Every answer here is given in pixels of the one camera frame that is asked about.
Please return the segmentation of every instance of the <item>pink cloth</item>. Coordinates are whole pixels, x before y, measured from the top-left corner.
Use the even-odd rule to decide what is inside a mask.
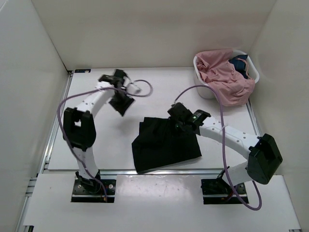
[[[202,80],[217,90],[225,106],[246,104],[255,86],[254,80],[246,80],[228,62],[232,52],[232,49],[222,49],[197,54],[197,69]]]

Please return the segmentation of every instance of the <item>black cloth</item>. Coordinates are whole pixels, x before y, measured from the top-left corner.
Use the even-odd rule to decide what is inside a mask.
[[[241,73],[241,75],[245,78],[248,79],[248,76],[246,74],[246,64],[245,62],[243,62],[242,60],[239,60],[237,58],[243,59],[243,60],[247,60],[248,55],[238,55],[232,59],[230,59],[228,62],[230,62],[231,64],[234,65],[235,70],[239,73]]]
[[[173,120],[154,117],[140,123],[132,152],[138,173],[202,156],[194,133],[179,132]]]

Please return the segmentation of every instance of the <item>white panel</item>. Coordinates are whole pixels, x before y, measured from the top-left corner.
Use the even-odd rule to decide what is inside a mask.
[[[31,1],[7,1],[0,10],[1,232],[17,223],[66,76]]]
[[[90,73],[75,73],[69,95],[94,89],[102,74],[113,74],[114,69],[92,69]],[[148,80],[154,93],[148,98],[137,98],[121,117],[109,104],[102,107],[95,118],[97,138],[93,145],[95,161],[99,169],[135,169],[131,143],[139,134],[139,122],[144,117],[169,117],[167,113],[175,98],[187,87],[194,85],[193,68],[131,68],[125,69],[131,79]],[[147,85],[141,85],[148,91]],[[69,100],[66,107],[75,107],[85,97]],[[180,101],[195,112],[197,109],[209,112],[219,119],[219,105],[216,100],[205,100],[196,89],[186,92]],[[225,123],[240,131],[254,134],[246,105],[224,108]],[[223,168],[222,145],[214,140],[198,136],[202,158],[191,160],[168,168]],[[227,163],[234,166],[246,161],[240,154],[227,148]],[[78,169],[77,162],[68,145],[58,131],[48,167],[56,169]]]
[[[247,52],[275,0],[32,0],[68,69],[191,66]]]
[[[308,0],[278,0],[250,56],[260,73],[253,109],[264,132],[278,143],[280,173],[300,224],[309,231],[308,9]]]
[[[71,203],[73,174],[41,174],[24,225],[34,232],[288,232],[299,229],[282,176],[258,185],[260,211],[241,204],[203,205],[199,176],[118,176],[115,203]],[[246,184],[251,205],[254,187]]]

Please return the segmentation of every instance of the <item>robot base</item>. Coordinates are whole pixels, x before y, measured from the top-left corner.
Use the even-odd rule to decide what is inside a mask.
[[[231,187],[222,179],[202,179],[201,183],[204,204],[241,204],[233,195]],[[236,190],[241,198],[249,203],[244,183],[237,185]]]
[[[101,182],[104,184],[107,192],[107,202],[105,202],[104,192],[99,189],[97,192],[87,191],[78,179],[75,179],[71,202],[92,202],[92,203],[114,203],[116,180],[103,179]]]

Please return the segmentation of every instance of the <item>white wall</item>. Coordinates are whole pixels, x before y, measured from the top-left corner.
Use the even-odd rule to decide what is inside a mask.
[[[309,231],[309,1],[278,0],[250,56],[260,81],[251,97],[259,124],[283,155],[284,174]]]
[[[276,0],[32,0],[64,64],[192,66],[203,50],[248,51]]]
[[[66,79],[31,1],[6,1],[0,9],[1,232],[15,229]]]

